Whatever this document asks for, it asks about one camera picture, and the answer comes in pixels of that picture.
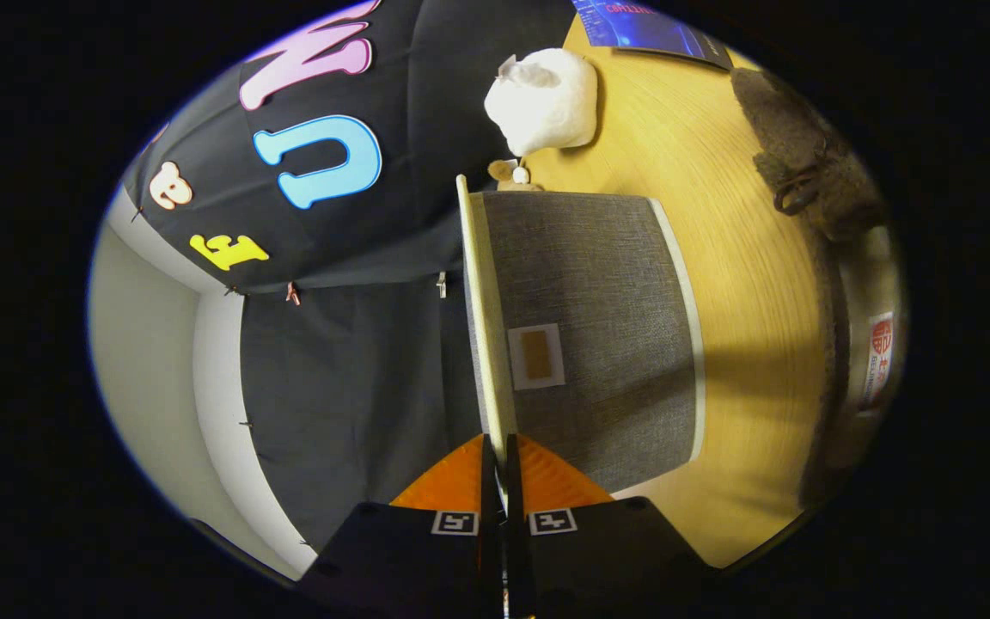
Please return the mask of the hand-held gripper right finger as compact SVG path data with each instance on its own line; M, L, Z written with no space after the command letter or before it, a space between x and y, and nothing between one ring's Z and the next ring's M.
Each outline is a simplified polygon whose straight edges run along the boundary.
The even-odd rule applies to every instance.
M720 581L648 498L616 500L522 435L505 443L511 618L683 618Z

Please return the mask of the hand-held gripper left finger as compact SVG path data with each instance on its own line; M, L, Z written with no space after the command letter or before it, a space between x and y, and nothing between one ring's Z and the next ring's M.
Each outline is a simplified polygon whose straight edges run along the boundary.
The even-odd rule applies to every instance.
M499 491L490 436L396 503L357 503L300 579L330 618L498 618Z

